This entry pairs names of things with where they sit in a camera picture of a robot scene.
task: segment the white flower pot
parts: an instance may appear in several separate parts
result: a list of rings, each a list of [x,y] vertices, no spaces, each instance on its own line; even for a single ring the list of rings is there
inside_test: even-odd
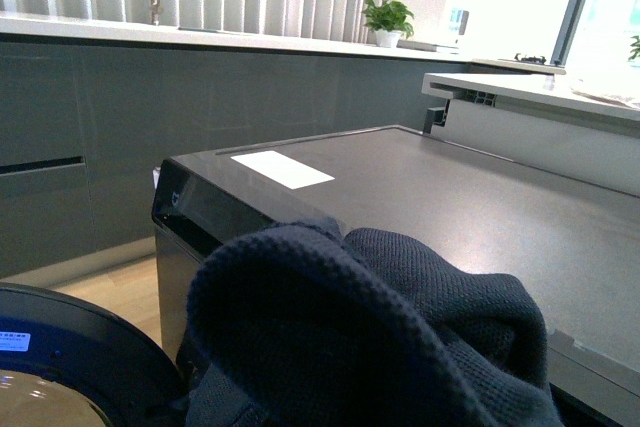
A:
[[[400,30],[392,30],[391,32],[387,30],[376,30],[376,45],[378,47],[388,47],[395,48],[398,46],[398,41],[402,36],[402,32]]]

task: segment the wooden floor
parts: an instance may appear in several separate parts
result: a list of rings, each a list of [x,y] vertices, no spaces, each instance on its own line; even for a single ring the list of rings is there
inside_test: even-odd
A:
[[[86,300],[119,315],[162,346],[155,257],[147,257],[56,286],[53,290]]]

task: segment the drawer handle groove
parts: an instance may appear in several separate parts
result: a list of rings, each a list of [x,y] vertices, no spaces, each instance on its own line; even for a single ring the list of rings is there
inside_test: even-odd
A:
[[[15,174],[16,172],[27,172],[29,170],[50,169],[52,167],[66,167],[69,165],[82,165],[84,158],[66,157],[64,159],[39,160],[36,162],[25,162],[24,164],[1,165],[0,175]]]

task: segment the white appliance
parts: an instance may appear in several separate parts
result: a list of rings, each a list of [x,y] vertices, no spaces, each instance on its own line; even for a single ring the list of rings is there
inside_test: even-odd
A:
[[[400,47],[421,50],[456,49],[464,35],[469,11],[460,7],[459,0],[399,0],[413,12],[414,35],[401,40]]]

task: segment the green plant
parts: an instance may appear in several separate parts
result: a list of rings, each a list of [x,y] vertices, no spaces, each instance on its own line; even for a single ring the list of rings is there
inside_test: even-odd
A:
[[[383,0],[382,4],[376,6],[373,0],[364,1],[366,8],[362,13],[367,18],[365,27],[371,30],[392,30],[401,31],[408,39],[413,35],[413,26],[407,22],[407,17],[413,17],[413,12],[407,6],[397,0]]]
[[[629,57],[629,60],[636,60],[640,57],[640,35],[634,35],[631,38],[635,39],[635,42],[631,44],[631,57]]]

